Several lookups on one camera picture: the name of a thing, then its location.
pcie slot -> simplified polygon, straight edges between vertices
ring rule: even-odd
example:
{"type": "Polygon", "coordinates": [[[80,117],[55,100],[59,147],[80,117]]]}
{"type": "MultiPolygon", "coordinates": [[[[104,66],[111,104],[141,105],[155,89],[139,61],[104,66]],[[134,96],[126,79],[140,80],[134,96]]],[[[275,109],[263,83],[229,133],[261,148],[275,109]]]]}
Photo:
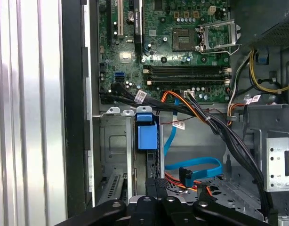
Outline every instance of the pcie slot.
{"type": "Polygon", "coordinates": [[[106,8],[107,8],[107,40],[108,44],[112,43],[112,8],[111,8],[111,0],[106,0],[106,8]]]}
{"type": "Polygon", "coordinates": [[[117,21],[118,21],[118,35],[124,35],[124,8],[123,0],[117,0],[117,21]]]}
{"type": "Polygon", "coordinates": [[[153,75],[196,75],[222,74],[220,66],[144,66],[144,73],[153,75]]]}

cable bundle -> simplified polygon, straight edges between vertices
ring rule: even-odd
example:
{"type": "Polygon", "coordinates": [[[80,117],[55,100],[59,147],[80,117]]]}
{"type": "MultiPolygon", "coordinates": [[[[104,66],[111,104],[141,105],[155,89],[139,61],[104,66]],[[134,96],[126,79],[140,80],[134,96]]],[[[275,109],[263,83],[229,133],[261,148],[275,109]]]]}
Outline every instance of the cable bundle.
{"type": "Polygon", "coordinates": [[[125,104],[132,105],[132,106],[152,106],[156,111],[171,111],[171,112],[179,112],[183,114],[187,114],[190,116],[197,117],[200,121],[210,126],[211,130],[214,134],[219,135],[223,141],[226,143],[229,151],[236,159],[236,161],[244,167],[253,177],[258,192],[260,195],[261,200],[261,210],[264,217],[267,217],[269,214],[269,210],[273,208],[273,201],[271,195],[264,191],[264,178],[261,170],[257,166],[255,160],[253,159],[250,151],[243,143],[242,139],[232,131],[225,122],[217,118],[216,116],[206,113],[202,110],[198,102],[189,94],[188,98],[190,103],[183,98],[182,96],[178,95],[177,93],[166,91],[162,98],[162,101],[165,101],[167,95],[173,95],[185,105],[185,106],[178,106],[173,104],[168,104],[156,100],[148,95],[145,97],[143,103],[136,104],[134,101],[135,96],[129,93],[126,89],[122,87],[120,83],[114,83],[112,85],[112,90],[117,94],[124,98],[117,99],[125,104]]]}

expansion slot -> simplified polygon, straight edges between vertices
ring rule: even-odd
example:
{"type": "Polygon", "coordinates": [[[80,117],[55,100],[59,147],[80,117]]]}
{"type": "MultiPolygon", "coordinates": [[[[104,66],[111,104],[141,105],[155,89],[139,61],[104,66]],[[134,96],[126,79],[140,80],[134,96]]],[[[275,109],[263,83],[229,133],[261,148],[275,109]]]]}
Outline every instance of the expansion slot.
{"type": "Polygon", "coordinates": [[[142,28],[142,10],[143,1],[134,1],[134,45],[135,51],[138,54],[142,54],[143,48],[143,28],[142,28]]]}
{"type": "Polygon", "coordinates": [[[124,8],[123,0],[117,0],[118,35],[124,35],[124,8]]]}
{"type": "Polygon", "coordinates": [[[106,0],[106,11],[107,11],[107,40],[109,46],[112,44],[112,8],[111,0],[106,0]]]}

sticker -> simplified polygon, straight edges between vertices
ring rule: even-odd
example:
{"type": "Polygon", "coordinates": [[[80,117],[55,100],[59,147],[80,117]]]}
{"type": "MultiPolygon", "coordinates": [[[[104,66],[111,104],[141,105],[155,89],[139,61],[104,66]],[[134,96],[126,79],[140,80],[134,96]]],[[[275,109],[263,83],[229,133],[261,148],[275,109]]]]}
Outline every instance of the sticker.
{"type": "Polygon", "coordinates": [[[182,121],[175,121],[173,122],[173,126],[178,128],[178,129],[183,129],[185,130],[185,123],[182,121]]]}
{"type": "Polygon", "coordinates": [[[249,105],[252,101],[252,98],[250,98],[249,100],[247,100],[246,105],[249,105]]]}
{"type": "Polygon", "coordinates": [[[252,101],[251,103],[254,103],[254,102],[258,102],[258,100],[260,99],[261,95],[256,95],[252,98],[252,101]]]}
{"type": "Polygon", "coordinates": [[[142,104],[145,97],[146,97],[146,92],[143,92],[141,90],[138,90],[137,94],[136,94],[136,97],[134,99],[134,102],[138,103],[138,104],[142,104]]]}

screw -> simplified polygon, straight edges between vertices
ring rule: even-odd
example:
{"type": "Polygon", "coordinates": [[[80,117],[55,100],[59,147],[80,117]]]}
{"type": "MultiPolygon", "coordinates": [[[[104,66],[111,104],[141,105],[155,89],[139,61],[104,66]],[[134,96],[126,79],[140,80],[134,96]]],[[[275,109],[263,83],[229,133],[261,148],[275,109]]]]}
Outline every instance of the screw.
{"type": "Polygon", "coordinates": [[[207,207],[207,203],[206,202],[199,202],[199,205],[202,207],[207,207]]]}
{"type": "Polygon", "coordinates": [[[175,199],[174,199],[173,197],[168,197],[167,200],[168,200],[169,202],[173,202],[175,199]]]}

